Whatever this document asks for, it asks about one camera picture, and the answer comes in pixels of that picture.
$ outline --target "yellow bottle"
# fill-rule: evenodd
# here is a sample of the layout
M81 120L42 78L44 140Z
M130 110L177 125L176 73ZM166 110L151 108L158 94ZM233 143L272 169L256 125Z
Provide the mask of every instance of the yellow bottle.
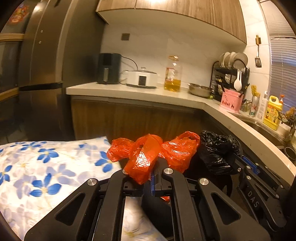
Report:
M179 92L181 87L182 66L178 56L169 56L165 73L165 90Z
M271 95L269 97L267 111L263 123L273 130L277 130L279 126L279 111L283 110L283 104L280 103L278 97Z

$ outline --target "pink utensil holder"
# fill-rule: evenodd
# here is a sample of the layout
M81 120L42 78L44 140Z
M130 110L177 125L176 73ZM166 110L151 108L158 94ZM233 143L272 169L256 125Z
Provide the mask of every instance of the pink utensil holder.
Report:
M238 113L242 105L244 95L239 97L240 93L225 89L222 94L220 106L227 109L229 112Z

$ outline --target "metal screw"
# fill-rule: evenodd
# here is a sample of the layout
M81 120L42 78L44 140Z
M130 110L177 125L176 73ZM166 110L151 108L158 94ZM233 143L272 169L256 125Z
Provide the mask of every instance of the metal screw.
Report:
M90 186L96 185L96 179L94 178L88 179L87 184Z
M206 179L206 178L201 178L201 179L200 179L200 184L201 184L201 185L208 185L208 184L209 184L209 180Z
M164 169L163 170L163 172L165 173L165 174L172 174L173 173L173 169L171 169L171 168L166 168L166 169Z

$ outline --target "stainless steel refrigerator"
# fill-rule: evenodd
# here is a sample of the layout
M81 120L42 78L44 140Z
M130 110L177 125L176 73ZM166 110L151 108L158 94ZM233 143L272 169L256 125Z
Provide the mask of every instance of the stainless steel refrigerator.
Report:
M65 88L96 81L105 22L98 0L42 0L28 22L18 72L29 140L73 140Z

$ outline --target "floral tablecloth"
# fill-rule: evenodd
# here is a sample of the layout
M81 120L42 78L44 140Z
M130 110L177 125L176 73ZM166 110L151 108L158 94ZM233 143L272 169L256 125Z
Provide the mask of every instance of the floral tablecloth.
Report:
M21 240L89 178L103 180L121 169L107 158L109 147L106 137L0 146L0 211ZM138 199L127 198L121 240L166 239L145 216Z

